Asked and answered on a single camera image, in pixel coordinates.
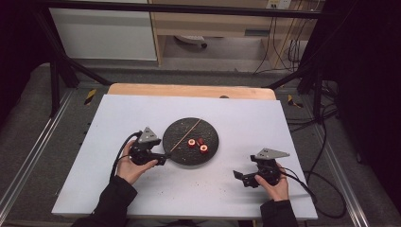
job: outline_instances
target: black jacket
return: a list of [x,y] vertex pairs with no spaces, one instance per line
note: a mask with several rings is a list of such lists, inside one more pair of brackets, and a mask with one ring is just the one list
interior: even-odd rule
[[[127,207],[137,194],[129,183],[115,176],[101,193],[95,211],[87,218],[79,218],[72,227],[124,226]],[[298,226],[289,201],[267,201],[260,211],[264,227]]]

